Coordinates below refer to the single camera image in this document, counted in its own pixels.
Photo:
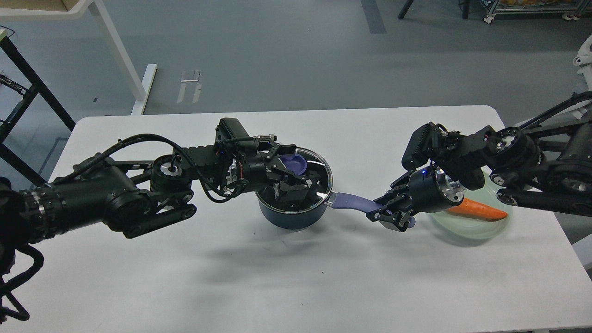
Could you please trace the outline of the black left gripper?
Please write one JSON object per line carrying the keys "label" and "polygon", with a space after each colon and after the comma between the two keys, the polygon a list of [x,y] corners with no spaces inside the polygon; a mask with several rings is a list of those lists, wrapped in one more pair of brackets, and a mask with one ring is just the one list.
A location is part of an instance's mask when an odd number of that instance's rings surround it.
{"label": "black left gripper", "polygon": [[273,203],[280,209],[308,209],[320,200],[310,181],[299,184],[281,179],[319,179],[309,169],[305,152],[296,145],[231,139],[231,154],[238,164],[237,180],[231,184],[234,195],[273,187]]}

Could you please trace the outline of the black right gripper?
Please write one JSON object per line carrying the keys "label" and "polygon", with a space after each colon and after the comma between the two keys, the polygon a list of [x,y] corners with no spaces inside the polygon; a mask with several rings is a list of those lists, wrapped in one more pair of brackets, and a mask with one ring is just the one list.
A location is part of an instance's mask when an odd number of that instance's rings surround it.
{"label": "black right gripper", "polygon": [[[414,215],[436,213],[459,206],[465,188],[452,180],[440,167],[427,166],[404,173],[390,184],[390,189],[373,200],[380,205],[368,213],[368,219],[383,227],[405,232],[416,225]],[[410,206],[409,211],[388,206]]]}

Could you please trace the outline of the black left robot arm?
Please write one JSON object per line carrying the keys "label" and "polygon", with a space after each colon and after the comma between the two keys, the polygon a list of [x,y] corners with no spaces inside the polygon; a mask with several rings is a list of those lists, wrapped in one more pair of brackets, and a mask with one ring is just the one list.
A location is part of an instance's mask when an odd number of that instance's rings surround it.
{"label": "black left robot arm", "polygon": [[308,166],[295,145],[258,137],[183,148],[141,134],[30,191],[15,191],[1,179],[1,274],[10,272],[17,252],[32,258],[30,268],[1,281],[1,297],[12,305],[1,307],[1,320],[30,318],[12,292],[43,266],[34,244],[98,222],[132,239],[185,221],[197,212],[190,203],[195,181],[214,203],[270,189],[281,204],[299,207],[320,187],[320,172]]}

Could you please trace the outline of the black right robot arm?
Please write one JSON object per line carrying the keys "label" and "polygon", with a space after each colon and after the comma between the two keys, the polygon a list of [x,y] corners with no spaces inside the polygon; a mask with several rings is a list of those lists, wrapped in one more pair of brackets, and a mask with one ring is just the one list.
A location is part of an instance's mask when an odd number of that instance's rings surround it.
{"label": "black right robot arm", "polygon": [[495,197],[509,206],[590,216],[591,113],[580,119],[544,126],[543,122],[591,92],[573,95],[518,127],[496,131],[491,126],[471,135],[426,123],[410,138],[402,156],[406,172],[374,202],[366,217],[404,232],[420,212],[458,207],[465,191],[485,184],[482,167],[500,186]]}

